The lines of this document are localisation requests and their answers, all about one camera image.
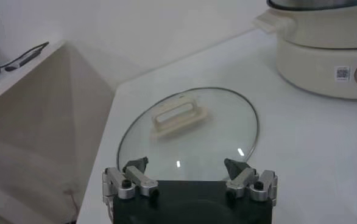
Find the metal bracket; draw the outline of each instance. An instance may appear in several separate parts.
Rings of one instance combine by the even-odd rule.
[[[255,201],[266,201],[270,198],[276,205],[277,176],[274,171],[265,170],[258,181],[250,185],[250,198]]]
[[[234,180],[226,182],[227,197],[231,200],[241,198],[245,194],[245,188],[258,179],[255,169],[244,169]]]
[[[158,182],[145,176],[135,166],[126,167],[124,175],[140,188],[141,195],[150,198],[159,196]]]
[[[117,168],[107,168],[102,175],[103,201],[107,197],[118,195],[120,199],[131,199],[135,196],[135,185],[129,181]]]

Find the white table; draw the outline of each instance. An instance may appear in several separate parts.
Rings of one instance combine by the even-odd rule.
[[[249,164],[279,176],[274,223],[357,224],[357,101],[286,83],[275,48],[275,36],[255,30],[122,84],[77,223],[110,223],[101,172],[116,165],[120,140],[139,114],[170,94],[220,86],[246,96],[259,113],[260,138]]]

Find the qr code sticker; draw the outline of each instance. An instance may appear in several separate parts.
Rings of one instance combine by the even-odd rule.
[[[335,78],[337,82],[347,82],[350,77],[350,67],[338,66],[335,69]]]

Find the glass pot lid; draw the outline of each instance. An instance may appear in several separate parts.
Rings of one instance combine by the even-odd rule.
[[[147,109],[124,134],[117,167],[148,157],[155,180],[223,180],[224,159],[246,162],[259,133],[253,105],[229,89],[194,88]]]
[[[267,0],[268,5],[281,10],[313,11],[357,6],[357,0]]]

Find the stainless steel pot rim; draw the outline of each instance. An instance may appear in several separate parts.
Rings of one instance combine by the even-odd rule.
[[[249,158],[252,156],[252,153],[254,152],[256,146],[257,146],[257,142],[258,142],[258,137],[260,135],[260,119],[258,117],[258,113],[257,113],[257,110],[255,109],[255,107],[253,106],[253,104],[249,101],[248,98],[246,98],[245,96],[243,96],[242,94],[234,91],[234,90],[231,90],[231,89],[227,89],[227,88],[222,88],[222,87],[197,87],[197,88],[191,88],[191,89],[187,89],[187,90],[184,90],[184,91],[181,91],[181,92],[178,92],[178,93],[175,93],[175,94],[172,94],[170,96],[167,96],[161,100],[159,100],[158,102],[156,102],[155,104],[153,104],[151,107],[149,107],[147,110],[143,111],[132,123],[131,125],[128,127],[128,129],[125,131],[122,139],[121,139],[121,142],[119,144],[119,147],[118,147],[118,151],[116,152],[116,167],[120,170],[120,166],[119,166],[119,154],[120,154],[120,150],[121,150],[121,147],[122,147],[122,144],[123,144],[123,141],[125,139],[125,137],[127,136],[128,132],[131,130],[131,128],[135,125],[135,123],[146,113],[148,112],[149,110],[151,110],[154,106],[158,105],[160,102],[170,98],[170,97],[173,97],[173,96],[176,96],[176,95],[179,95],[179,94],[182,94],[182,93],[186,93],[186,92],[189,92],[189,91],[194,91],[194,90],[198,90],[198,89],[218,89],[218,90],[224,90],[224,91],[228,91],[228,92],[231,92],[233,94],[236,94],[237,96],[239,96],[240,98],[242,98],[243,100],[245,100],[249,105],[250,107],[252,108],[253,112],[254,112],[254,115],[256,117],[256,124],[257,124],[257,130],[256,130],[256,136],[255,136],[255,139],[254,139],[254,142],[253,142],[253,145],[252,147],[250,148],[250,152],[247,156],[245,156],[245,159],[244,159],[244,162],[248,161]]]
[[[270,7],[287,11],[317,11],[357,6],[357,0],[267,0]]]

